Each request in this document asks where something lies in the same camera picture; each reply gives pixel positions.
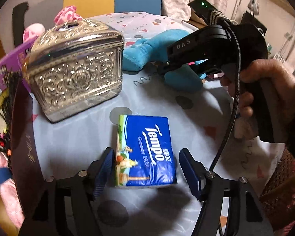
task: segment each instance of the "gray polka dot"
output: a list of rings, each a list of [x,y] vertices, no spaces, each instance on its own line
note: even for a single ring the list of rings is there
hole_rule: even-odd
[[[132,115],[131,110],[128,107],[115,107],[109,114],[109,119],[112,123],[119,124],[119,116],[121,114]]]
[[[111,227],[121,227],[129,220],[127,209],[118,201],[107,200],[97,208],[99,220]]]
[[[188,110],[188,109],[191,109],[194,106],[192,100],[189,99],[189,98],[186,98],[184,96],[177,96],[175,99],[176,99],[177,104],[182,109]]]

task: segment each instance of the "pink cloth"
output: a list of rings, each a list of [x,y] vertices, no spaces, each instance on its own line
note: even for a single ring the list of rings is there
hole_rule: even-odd
[[[32,38],[37,38],[45,32],[45,27],[40,23],[28,26],[23,33],[23,43]]]
[[[0,152],[0,168],[3,167],[8,167],[8,162],[5,155]],[[13,179],[8,179],[0,185],[0,195],[8,217],[17,228],[20,228],[24,215]]]
[[[54,23],[56,25],[63,24],[68,21],[72,20],[82,20],[83,18],[79,15],[76,14],[76,7],[71,5],[63,8],[55,17]]]

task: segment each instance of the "black gripper frame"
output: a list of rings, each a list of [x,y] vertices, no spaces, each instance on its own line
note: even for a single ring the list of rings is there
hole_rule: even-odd
[[[229,197],[227,224],[224,236],[273,236],[270,222],[251,184],[244,177],[223,179],[207,171],[184,148],[179,162],[192,194],[203,202],[192,236],[216,236],[223,198]]]
[[[101,193],[112,171],[114,151],[107,148],[100,160],[75,176],[45,181],[45,189],[32,215],[25,218],[19,236],[73,236],[65,213],[65,196],[71,197],[78,236],[102,236],[90,206]]]

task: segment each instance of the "tempo tissue pack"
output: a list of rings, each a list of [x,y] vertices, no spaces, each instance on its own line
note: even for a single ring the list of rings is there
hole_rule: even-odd
[[[116,185],[161,187],[176,183],[166,117],[120,115]]]

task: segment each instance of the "pink fabric bow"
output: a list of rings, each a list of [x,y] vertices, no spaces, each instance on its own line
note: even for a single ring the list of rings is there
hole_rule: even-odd
[[[54,23],[56,25],[63,24],[64,22],[72,21],[72,20],[82,20],[83,18],[76,14],[76,7],[71,5],[63,8],[55,17]]]
[[[8,162],[4,154],[0,152],[0,168],[3,167],[8,167]],[[20,228],[24,221],[24,215],[13,179],[10,178],[0,185],[0,195],[8,217],[17,228]]]

